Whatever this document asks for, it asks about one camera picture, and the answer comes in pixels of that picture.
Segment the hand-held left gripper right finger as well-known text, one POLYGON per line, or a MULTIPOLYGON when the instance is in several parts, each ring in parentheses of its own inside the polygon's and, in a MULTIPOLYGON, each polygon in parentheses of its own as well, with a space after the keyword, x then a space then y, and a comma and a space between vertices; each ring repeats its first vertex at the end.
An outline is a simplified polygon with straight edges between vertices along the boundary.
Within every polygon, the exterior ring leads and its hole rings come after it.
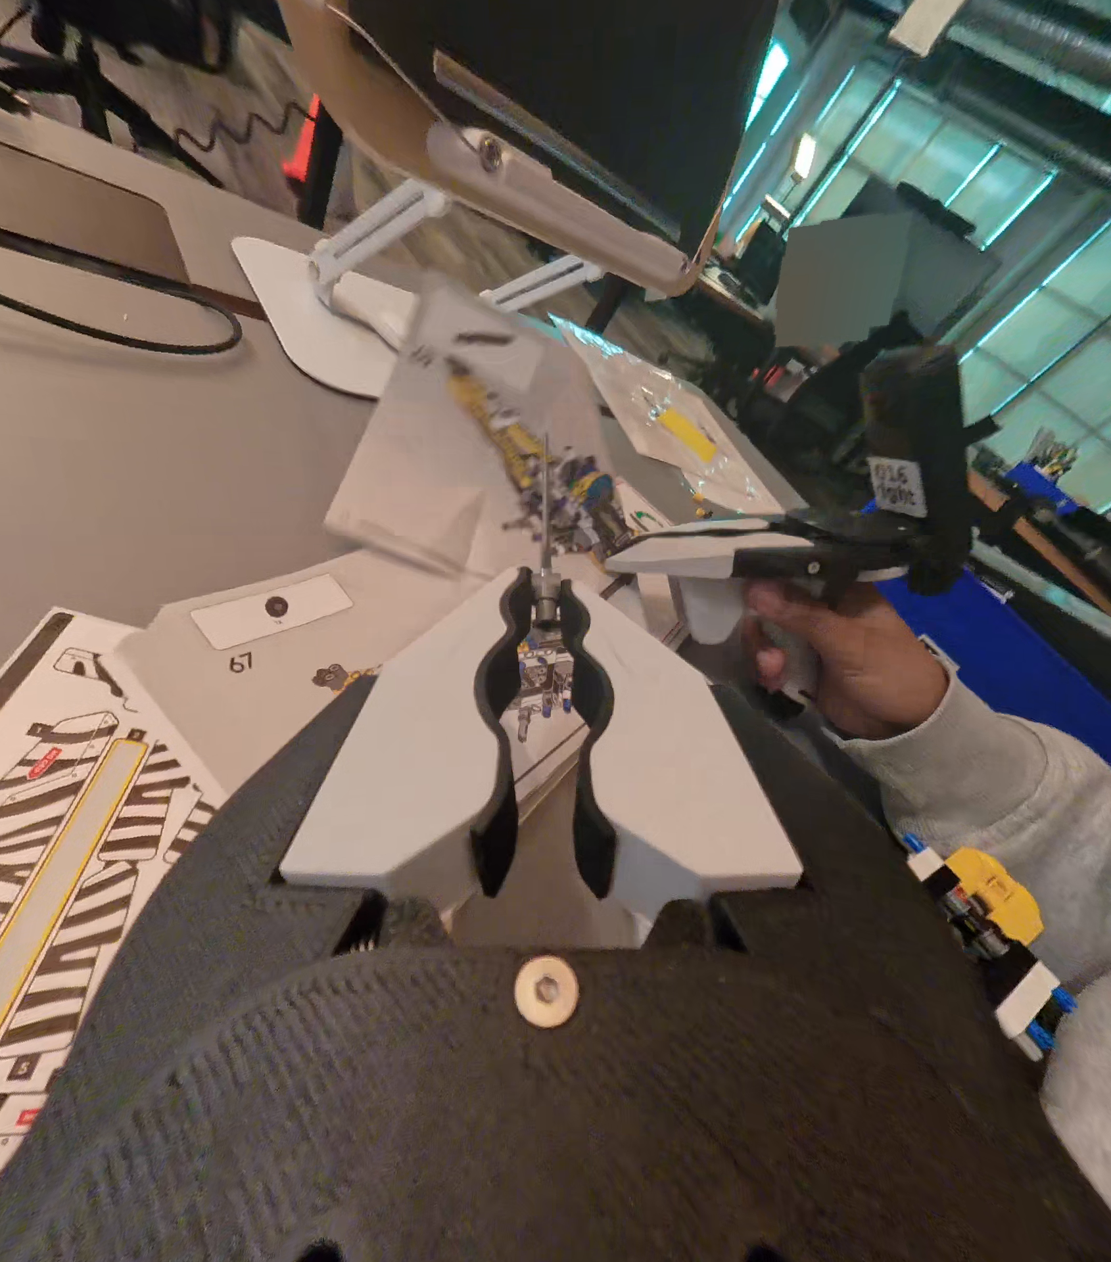
POLYGON ((795 891, 800 851, 701 670, 579 583, 562 583, 561 632, 585 727, 571 839, 597 907, 572 942, 641 942, 677 902, 795 891))

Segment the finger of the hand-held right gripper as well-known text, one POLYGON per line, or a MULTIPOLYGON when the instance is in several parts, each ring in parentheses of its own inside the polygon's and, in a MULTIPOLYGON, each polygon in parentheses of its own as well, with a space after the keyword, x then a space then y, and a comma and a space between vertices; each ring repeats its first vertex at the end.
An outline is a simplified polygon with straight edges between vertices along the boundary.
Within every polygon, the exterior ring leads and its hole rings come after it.
POLYGON ((707 519, 642 535, 605 563, 612 575, 689 579, 896 577, 913 560, 913 521, 894 516, 707 519))

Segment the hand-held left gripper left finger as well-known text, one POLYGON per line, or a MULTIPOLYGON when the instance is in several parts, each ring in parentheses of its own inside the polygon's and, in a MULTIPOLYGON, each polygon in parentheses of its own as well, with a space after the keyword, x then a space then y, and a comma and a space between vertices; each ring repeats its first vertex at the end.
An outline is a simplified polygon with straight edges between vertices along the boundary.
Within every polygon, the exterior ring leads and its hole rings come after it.
POLYGON ((530 630, 532 573, 519 567, 384 664, 280 859, 288 885, 439 913, 500 894, 519 835, 502 717, 530 630))

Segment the grey lego axle piece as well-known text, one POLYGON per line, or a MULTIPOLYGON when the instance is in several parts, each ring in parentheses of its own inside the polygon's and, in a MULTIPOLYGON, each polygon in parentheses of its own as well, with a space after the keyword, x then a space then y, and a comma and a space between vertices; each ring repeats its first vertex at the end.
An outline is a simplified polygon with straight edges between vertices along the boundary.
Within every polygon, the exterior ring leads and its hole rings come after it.
POLYGON ((554 513, 554 474, 550 462, 549 434, 542 434, 539 454, 538 494, 539 494, 539 557, 537 577, 532 581, 532 623, 550 630, 561 623, 562 576, 556 566, 553 513, 554 513))

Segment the lego instruction booklet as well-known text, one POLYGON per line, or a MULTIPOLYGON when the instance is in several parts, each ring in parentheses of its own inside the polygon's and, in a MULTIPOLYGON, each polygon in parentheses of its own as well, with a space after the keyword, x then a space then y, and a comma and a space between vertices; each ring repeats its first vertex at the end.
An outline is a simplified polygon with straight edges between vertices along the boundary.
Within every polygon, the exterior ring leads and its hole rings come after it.
POLYGON ((117 675, 152 700, 216 785, 232 793, 351 685, 383 668, 502 573, 538 567, 539 490, 520 471, 549 441, 557 568, 606 593, 604 483, 628 444, 586 364, 597 339, 488 311, 449 283, 422 293, 411 334, 325 516, 329 560, 165 606, 117 652, 117 675))

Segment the yellow black white lego model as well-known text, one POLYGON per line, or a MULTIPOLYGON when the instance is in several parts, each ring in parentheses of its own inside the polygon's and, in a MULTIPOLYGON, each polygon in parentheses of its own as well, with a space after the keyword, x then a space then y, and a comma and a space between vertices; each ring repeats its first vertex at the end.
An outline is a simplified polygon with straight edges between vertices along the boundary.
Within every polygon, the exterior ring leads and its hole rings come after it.
POLYGON ((1077 1002, 1036 956, 1044 931, 1036 901, 988 853, 964 847, 942 857, 911 834, 897 844, 976 970, 999 1030, 1030 1062, 1048 1061, 1077 1002))

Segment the person's right hand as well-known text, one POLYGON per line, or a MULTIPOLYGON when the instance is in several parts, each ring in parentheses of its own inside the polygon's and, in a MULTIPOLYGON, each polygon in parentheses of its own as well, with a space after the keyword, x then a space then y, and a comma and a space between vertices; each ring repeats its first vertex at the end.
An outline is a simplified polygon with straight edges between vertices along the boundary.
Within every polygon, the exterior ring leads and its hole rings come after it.
POLYGON ((952 677, 874 586, 836 607, 777 579, 745 587, 743 640, 757 684, 781 694, 792 667, 783 637, 814 654, 812 700, 833 732, 881 742, 916 732, 945 700, 952 677))

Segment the clear plastic parts bag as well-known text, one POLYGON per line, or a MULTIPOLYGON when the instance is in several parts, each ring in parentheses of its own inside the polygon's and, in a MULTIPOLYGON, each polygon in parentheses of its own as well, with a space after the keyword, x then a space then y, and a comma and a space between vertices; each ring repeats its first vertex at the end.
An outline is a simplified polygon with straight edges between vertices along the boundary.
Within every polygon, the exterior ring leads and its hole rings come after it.
POLYGON ((675 470, 697 501, 733 517, 782 517, 805 507, 692 382, 579 324, 553 324, 634 451, 675 470))

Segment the large glass window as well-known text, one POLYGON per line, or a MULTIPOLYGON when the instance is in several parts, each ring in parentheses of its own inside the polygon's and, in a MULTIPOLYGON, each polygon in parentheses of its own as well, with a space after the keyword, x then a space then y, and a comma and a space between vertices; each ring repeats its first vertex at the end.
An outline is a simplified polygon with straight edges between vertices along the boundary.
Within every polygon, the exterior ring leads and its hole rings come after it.
POLYGON ((1111 509, 1111 91, 1008 67, 974 39, 908 64, 842 19, 815 47, 777 36, 724 202, 748 238, 774 199, 800 227, 851 210, 870 180, 909 183, 973 227, 989 279, 946 317, 972 419, 1008 465, 1038 434, 1075 451, 1069 494, 1111 509))

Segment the blue plastic storage bin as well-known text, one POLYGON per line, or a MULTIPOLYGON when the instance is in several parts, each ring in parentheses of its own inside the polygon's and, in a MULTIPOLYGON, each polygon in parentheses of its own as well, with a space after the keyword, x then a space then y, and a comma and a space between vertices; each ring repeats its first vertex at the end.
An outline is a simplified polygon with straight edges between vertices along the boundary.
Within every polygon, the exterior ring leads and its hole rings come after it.
POLYGON ((992 709, 1064 733, 1111 768, 1111 700, 976 577, 940 596, 876 584, 920 640, 992 709))

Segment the zebra striped sticker sheet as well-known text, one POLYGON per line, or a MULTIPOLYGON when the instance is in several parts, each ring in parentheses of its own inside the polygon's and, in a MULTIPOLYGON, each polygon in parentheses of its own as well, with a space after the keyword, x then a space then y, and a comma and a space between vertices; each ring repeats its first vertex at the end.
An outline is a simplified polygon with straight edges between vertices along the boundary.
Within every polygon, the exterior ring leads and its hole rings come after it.
POLYGON ((133 922, 224 802, 113 675, 130 633, 52 610, 0 670, 0 1173, 133 922))

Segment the white monitor stand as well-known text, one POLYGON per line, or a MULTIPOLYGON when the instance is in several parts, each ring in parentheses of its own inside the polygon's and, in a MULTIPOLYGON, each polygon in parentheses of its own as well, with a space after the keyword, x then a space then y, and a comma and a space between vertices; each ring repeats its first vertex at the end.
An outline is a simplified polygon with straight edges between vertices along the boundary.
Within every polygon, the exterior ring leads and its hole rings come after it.
POLYGON ((328 389, 380 399, 411 335, 416 354, 442 355, 454 371, 488 386, 525 391, 540 351, 525 350, 503 313, 516 313, 584 283, 599 267, 563 256, 484 290, 466 311, 363 275, 391 245, 448 212, 453 200, 408 180, 361 217, 300 255, 262 239, 238 237, 232 256, 290 362, 328 389))

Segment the computer monitor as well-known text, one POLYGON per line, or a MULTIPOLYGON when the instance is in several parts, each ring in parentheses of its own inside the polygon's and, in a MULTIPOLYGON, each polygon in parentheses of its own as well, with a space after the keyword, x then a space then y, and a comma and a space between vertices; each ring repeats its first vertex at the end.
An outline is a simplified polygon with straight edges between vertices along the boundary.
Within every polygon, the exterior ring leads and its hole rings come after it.
POLYGON ((777 7, 279 4, 374 165, 665 297, 711 251, 777 7))

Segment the grey laptop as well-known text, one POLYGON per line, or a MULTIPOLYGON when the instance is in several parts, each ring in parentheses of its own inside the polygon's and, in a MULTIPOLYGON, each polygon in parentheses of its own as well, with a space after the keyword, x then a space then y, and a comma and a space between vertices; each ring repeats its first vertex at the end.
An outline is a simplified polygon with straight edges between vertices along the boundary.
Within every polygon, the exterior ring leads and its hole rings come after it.
POLYGON ((152 199, 1 142, 0 231, 138 275, 189 279, 168 213, 152 199))

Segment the black office chair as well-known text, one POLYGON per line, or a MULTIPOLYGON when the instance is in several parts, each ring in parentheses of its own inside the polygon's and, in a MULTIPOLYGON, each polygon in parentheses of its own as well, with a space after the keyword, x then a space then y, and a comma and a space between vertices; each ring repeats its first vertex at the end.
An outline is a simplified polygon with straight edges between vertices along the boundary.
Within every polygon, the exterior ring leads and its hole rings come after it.
POLYGON ((105 74, 100 49, 140 68, 149 50, 177 64, 220 73, 234 49, 235 6, 224 2, 26 2, 0 26, 0 109, 28 117, 31 99, 68 99, 86 134, 112 140, 127 127, 138 151, 183 167, 214 189, 222 182, 105 74))

